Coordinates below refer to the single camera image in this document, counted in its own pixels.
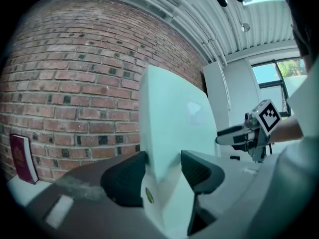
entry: brick wall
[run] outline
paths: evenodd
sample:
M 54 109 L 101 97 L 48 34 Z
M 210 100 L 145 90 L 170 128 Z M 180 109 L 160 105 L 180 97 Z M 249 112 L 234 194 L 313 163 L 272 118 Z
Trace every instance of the brick wall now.
M 36 4 L 13 39 L 0 83 L 0 157 L 9 134 L 28 136 L 40 179 L 139 151 L 139 80 L 147 64 L 202 89 L 204 62 L 171 27 L 116 0 Z

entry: window frame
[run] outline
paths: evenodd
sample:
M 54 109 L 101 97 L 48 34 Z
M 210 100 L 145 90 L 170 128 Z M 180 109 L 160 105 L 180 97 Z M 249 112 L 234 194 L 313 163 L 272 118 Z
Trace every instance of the window frame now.
M 272 81 L 272 82 L 259 83 L 258 85 L 259 85 L 259 89 L 276 87 L 276 86 L 282 87 L 282 90 L 284 92 L 284 97 L 286 100 L 287 111 L 286 112 L 279 112 L 281 117 L 290 117 L 291 116 L 291 108 L 287 103 L 287 99 L 288 99 L 289 95 L 288 95 L 288 91 L 287 91 L 284 77 L 283 77 L 283 75 L 278 67 L 278 63 L 284 62 L 284 61 L 290 61 L 290 60 L 298 60 L 298 59 L 302 59 L 302 58 L 301 57 L 293 57 L 293 58 L 284 58 L 284 59 L 273 59 L 271 61 L 251 65 L 252 68 L 257 67 L 257 66 L 269 65 L 269 64 L 273 64 L 275 66 L 275 69 L 276 69 L 278 76 L 279 76 L 279 80 Z

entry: red passport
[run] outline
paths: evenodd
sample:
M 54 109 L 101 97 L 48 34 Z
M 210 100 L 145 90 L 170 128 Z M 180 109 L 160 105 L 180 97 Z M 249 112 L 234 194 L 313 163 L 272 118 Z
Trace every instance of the red passport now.
M 35 184 L 38 176 L 32 162 L 29 138 L 11 134 L 10 146 L 16 173 L 19 178 L 28 183 Z

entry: window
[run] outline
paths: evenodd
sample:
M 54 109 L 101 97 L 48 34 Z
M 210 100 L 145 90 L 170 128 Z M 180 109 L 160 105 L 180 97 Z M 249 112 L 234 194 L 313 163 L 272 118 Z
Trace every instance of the window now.
M 293 114 L 286 99 L 304 82 L 307 77 L 302 59 L 273 60 L 253 65 L 259 84 L 261 99 L 271 99 L 282 117 Z

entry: white ceiling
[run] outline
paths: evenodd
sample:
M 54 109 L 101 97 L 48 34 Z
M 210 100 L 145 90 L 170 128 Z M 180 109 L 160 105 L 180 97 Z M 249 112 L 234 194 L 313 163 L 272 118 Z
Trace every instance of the white ceiling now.
M 207 62 L 218 60 L 225 66 L 227 61 L 256 55 L 256 52 L 297 47 L 285 1 L 244 6 L 236 0 L 227 0 L 226 8 L 222 8 L 217 0 L 124 1 L 150 11 L 172 25 Z M 248 32 L 242 32 L 242 23 L 250 25 Z

